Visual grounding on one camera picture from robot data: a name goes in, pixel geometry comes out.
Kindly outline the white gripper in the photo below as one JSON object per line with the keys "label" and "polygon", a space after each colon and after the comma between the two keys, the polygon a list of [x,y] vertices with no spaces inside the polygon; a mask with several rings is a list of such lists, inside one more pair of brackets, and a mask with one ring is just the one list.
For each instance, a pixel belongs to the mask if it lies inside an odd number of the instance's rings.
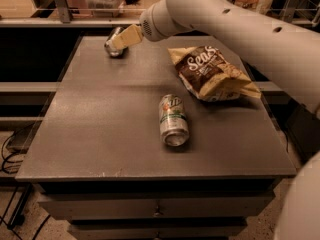
{"label": "white gripper", "polygon": [[113,44],[117,49],[140,43],[143,35],[148,40],[157,42],[182,32],[181,26],[169,14],[166,0],[160,0],[145,10],[139,21],[141,27],[135,24],[130,25],[113,39]]}

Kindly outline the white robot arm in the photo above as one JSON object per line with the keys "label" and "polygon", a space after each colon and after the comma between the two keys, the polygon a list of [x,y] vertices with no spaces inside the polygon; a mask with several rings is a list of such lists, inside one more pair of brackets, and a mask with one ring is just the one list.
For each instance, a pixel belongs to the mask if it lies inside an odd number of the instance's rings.
{"label": "white robot arm", "polygon": [[[114,38],[116,49],[197,30],[217,38],[304,105],[320,108],[320,36],[227,0],[161,0]],[[287,192],[274,240],[320,240],[320,152],[299,170]]]}

